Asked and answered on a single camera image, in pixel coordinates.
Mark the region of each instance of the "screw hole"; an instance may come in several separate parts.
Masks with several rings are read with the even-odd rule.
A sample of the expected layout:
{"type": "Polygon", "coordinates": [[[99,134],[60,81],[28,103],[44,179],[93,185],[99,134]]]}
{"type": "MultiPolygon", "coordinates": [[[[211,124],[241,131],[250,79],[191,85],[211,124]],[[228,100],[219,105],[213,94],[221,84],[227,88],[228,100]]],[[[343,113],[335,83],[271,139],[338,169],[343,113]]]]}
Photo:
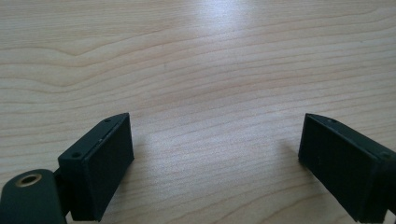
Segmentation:
{"type": "Polygon", "coordinates": [[[15,185],[20,188],[31,186],[41,179],[41,174],[26,175],[19,179],[15,185]]]}
{"type": "Polygon", "coordinates": [[[389,159],[391,155],[388,152],[381,152],[381,156],[385,159],[389,159]]]}
{"type": "Polygon", "coordinates": [[[81,153],[79,153],[79,152],[75,152],[75,153],[72,154],[73,158],[77,158],[79,156],[81,156],[81,153]]]}
{"type": "Polygon", "coordinates": [[[335,120],[335,119],[327,119],[327,121],[330,122],[330,123],[336,123],[337,122],[337,120],[335,120]]]}

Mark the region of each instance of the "wooden table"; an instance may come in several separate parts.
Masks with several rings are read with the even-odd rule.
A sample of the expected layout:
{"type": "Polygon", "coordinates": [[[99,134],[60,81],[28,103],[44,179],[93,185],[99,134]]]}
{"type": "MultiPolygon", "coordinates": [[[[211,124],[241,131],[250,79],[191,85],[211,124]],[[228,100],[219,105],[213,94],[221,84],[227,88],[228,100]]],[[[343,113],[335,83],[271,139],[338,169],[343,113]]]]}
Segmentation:
{"type": "Polygon", "coordinates": [[[0,187],[129,112],[102,223],[355,223],[297,161],[304,114],[395,149],[395,36],[394,0],[2,1],[0,187]]]}

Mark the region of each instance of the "black plastic part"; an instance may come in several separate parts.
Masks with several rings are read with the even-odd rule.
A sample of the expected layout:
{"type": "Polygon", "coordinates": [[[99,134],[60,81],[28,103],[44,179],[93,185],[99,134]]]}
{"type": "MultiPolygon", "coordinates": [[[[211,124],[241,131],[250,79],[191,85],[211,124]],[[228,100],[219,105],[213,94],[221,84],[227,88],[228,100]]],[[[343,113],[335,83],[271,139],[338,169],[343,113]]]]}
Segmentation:
{"type": "Polygon", "coordinates": [[[9,180],[2,191],[0,223],[66,223],[53,173],[33,170],[9,180]]]}
{"type": "Polygon", "coordinates": [[[129,114],[104,119],[58,158],[75,195],[74,220],[102,219],[133,159],[129,114]]]}
{"type": "Polygon", "coordinates": [[[101,220],[134,159],[129,114],[102,120],[59,158],[55,173],[33,170],[3,187],[0,223],[64,224],[101,220]]]}
{"type": "Polygon", "coordinates": [[[360,222],[396,208],[396,153],[334,119],[306,114],[299,160],[360,222]]]}

